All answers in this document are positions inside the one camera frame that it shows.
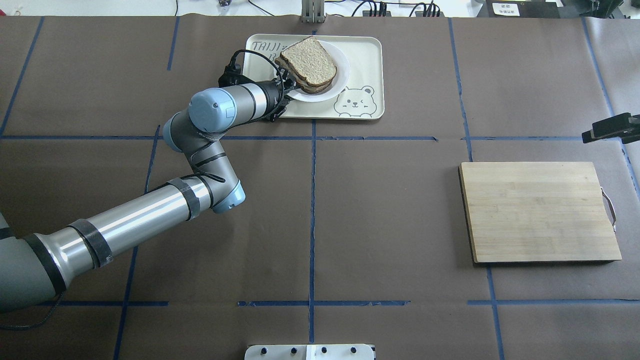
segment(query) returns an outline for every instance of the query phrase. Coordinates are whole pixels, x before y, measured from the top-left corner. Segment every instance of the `cutting board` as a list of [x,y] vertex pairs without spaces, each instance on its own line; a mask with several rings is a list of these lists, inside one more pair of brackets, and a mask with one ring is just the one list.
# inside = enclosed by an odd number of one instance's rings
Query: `cutting board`
[[476,263],[621,260],[593,163],[462,163]]

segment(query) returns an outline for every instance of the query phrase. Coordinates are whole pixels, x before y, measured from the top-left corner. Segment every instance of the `bear drawing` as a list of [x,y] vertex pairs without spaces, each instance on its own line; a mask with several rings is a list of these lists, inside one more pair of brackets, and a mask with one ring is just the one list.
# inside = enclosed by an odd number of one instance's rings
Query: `bear drawing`
[[333,104],[340,117],[371,117],[378,107],[373,101],[373,88],[363,86],[360,89],[345,88]]

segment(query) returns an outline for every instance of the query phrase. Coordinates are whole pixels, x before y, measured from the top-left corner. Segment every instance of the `tray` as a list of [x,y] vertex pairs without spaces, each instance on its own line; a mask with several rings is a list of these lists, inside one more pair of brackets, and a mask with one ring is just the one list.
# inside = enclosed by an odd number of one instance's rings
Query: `tray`
[[[246,48],[274,60],[280,52],[309,35],[255,34],[246,41]],[[283,118],[375,120],[385,112],[385,91],[382,76],[382,45],[372,37],[316,36],[338,47],[347,56],[351,76],[345,91],[322,102],[291,101]],[[255,81],[273,79],[273,68],[258,56],[244,57],[243,75]],[[353,101],[367,104],[366,110],[348,106]]]

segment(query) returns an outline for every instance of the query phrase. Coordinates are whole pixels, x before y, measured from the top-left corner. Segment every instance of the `white plate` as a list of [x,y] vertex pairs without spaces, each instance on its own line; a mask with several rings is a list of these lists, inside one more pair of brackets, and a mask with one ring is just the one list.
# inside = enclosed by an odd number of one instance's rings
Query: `white plate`
[[331,43],[322,40],[319,40],[319,42],[322,44],[322,47],[324,47],[326,52],[329,53],[331,59],[333,59],[333,63],[337,67],[337,72],[331,81],[331,85],[317,94],[307,94],[302,91],[302,89],[293,90],[288,93],[289,97],[304,102],[321,102],[338,96],[338,94],[340,94],[340,92],[347,86],[347,82],[351,75],[349,59],[342,50],[331,45]]

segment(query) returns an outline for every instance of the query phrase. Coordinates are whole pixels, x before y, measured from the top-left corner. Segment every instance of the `sandwich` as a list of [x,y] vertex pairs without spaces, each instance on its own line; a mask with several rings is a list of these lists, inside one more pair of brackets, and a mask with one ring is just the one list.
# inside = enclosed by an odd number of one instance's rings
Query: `sandwich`
[[314,37],[289,46],[280,53],[275,63],[287,69],[308,94],[326,90],[337,73],[333,59]]

